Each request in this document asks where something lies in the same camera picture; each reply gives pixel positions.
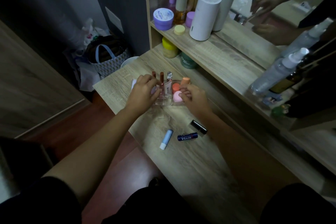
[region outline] wooden floor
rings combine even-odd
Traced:
[[[61,160],[114,116],[95,94],[92,105],[30,140],[42,143],[49,153]],[[148,186],[153,177],[163,178],[163,175],[127,132],[104,179],[82,212],[83,224],[101,223],[115,214],[132,193]]]

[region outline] white humidifier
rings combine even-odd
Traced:
[[[213,31],[220,31],[223,28],[224,21],[228,16],[233,0],[222,0],[219,6],[219,11],[213,25]]]
[[[189,34],[198,41],[205,41],[210,37],[219,4],[222,0],[198,0],[195,15],[192,20]]]

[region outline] green jar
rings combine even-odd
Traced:
[[[183,65],[187,69],[195,69],[197,67],[197,63],[193,61],[191,58],[187,56],[184,52],[181,52],[181,65]]]

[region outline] person's left hand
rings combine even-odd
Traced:
[[[125,109],[130,110],[137,116],[144,114],[159,97],[161,89],[157,89],[154,94],[151,94],[151,90],[154,86],[160,84],[160,81],[149,74],[140,75],[128,97]]]
[[[273,25],[269,24],[255,25],[252,27],[252,31],[274,45],[283,45],[282,41],[285,32]]]

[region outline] patterned bag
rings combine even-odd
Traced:
[[[115,39],[113,36],[96,40],[92,44],[86,50],[88,59],[97,72],[104,78],[120,69],[121,64],[132,56],[127,44],[120,39]]]

